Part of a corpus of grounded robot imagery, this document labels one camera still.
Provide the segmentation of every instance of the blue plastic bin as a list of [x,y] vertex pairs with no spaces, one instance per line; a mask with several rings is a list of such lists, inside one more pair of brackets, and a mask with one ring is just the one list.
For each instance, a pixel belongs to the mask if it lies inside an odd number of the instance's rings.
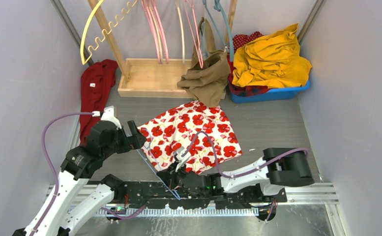
[[245,102],[261,102],[270,100],[282,100],[290,99],[295,97],[299,92],[309,89],[310,83],[307,81],[306,85],[303,87],[294,88],[273,88],[266,93],[258,94],[250,97],[240,97],[234,95],[231,92],[231,100],[235,103],[245,103]]

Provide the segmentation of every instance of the wooden post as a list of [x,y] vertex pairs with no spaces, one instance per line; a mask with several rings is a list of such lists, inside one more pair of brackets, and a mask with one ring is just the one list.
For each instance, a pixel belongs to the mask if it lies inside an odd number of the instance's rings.
[[[98,0],[88,0],[88,3],[91,9],[94,9],[94,7],[98,4]],[[101,27],[101,30],[106,30],[107,32],[110,31],[110,27],[108,26],[108,21],[105,18],[104,12],[101,9],[101,7],[97,9],[97,12],[95,13],[95,18],[97,19],[98,24]],[[118,47],[116,39],[114,38],[113,32],[107,35],[107,42],[110,45],[111,51],[113,51],[114,57],[116,57],[117,64],[120,67],[122,74],[126,77],[128,81],[130,77],[130,71],[123,57],[123,54],[121,54],[121,51],[120,51],[120,48]]]
[[[234,22],[234,15],[235,15],[235,8],[237,7],[237,0],[230,0],[230,8],[229,8],[229,16],[228,21],[230,25],[230,30],[233,29],[233,22]],[[229,33],[226,31],[226,37],[224,38],[226,43],[229,42]]]

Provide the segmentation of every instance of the blue hanger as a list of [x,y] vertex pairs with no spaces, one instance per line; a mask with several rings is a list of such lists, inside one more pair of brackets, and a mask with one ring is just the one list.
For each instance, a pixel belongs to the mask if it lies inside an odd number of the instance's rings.
[[[222,35],[220,34],[220,30],[218,29],[217,25],[215,24],[214,19],[212,18],[211,13],[208,10],[208,7],[206,6],[206,0],[203,0],[203,4],[204,4],[204,7],[208,13],[208,16],[210,17],[210,19],[212,21],[212,24],[214,25],[215,30],[217,31],[218,36],[220,36],[223,44],[227,45],[226,42],[224,41]],[[229,35],[229,48],[227,49],[227,51],[230,52],[230,61],[234,61],[234,45],[233,45],[233,38],[231,37],[231,29],[230,29],[230,25],[229,25],[229,21],[227,19],[226,13],[224,12],[224,9],[220,4],[220,0],[214,0],[214,10],[220,11],[221,14],[223,15],[224,22],[226,23],[227,32]]]

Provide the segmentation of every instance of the yellow garment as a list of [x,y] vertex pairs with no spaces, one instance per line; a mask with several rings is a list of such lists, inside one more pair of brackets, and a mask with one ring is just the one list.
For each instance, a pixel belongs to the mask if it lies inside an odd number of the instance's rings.
[[299,56],[298,24],[262,36],[237,49],[233,85],[285,88],[305,86],[311,63]]

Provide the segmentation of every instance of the white wall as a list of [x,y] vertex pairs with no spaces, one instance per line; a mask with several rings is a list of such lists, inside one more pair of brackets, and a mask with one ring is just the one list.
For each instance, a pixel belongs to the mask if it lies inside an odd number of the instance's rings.
[[[134,2],[134,0],[106,0],[102,4],[102,8],[107,20],[113,21],[115,15],[120,14],[121,9],[127,6],[128,1]],[[154,41],[140,2],[138,0],[136,6],[116,27],[114,35],[125,58],[157,58]],[[169,47],[169,56],[170,58],[182,58],[182,40],[175,1],[159,0],[156,2]],[[184,23],[186,57],[191,58],[194,43],[183,8],[183,1],[180,0],[179,2],[181,3]],[[226,15],[228,15],[230,0],[221,0],[220,2]],[[257,30],[263,34],[271,34],[294,23],[299,23],[299,28],[301,28],[314,2],[315,0],[239,0],[233,24],[233,35],[238,33],[251,34]],[[67,0],[62,1],[62,4],[79,35],[82,35],[87,18],[91,13],[88,1]],[[200,21],[201,17],[209,19],[201,0],[195,0],[194,5],[197,22]],[[221,13],[213,9],[214,0],[207,0],[207,5],[224,38],[226,27]],[[192,13],[188,5],[186,9],[193,23]],[[214,27],[212,30],[216,37],[217,46],[222,47]],[[94,19],[88,30],[86,45],[95,45],[94,39],[97,36],[101,36],[101,29]],[[100,44],[93,59],[95,61],[114,59],[107,42]]]
[[[0,1],[0,235],[24,228],[53,178],[40,138],[52,118],[80,108],[79,49],[49,0]],[[47,134],[56,167],[75,118]]]
[[329,0],[302,54],[300,97],[314,155],[353,236],[382,236],[382,1]]

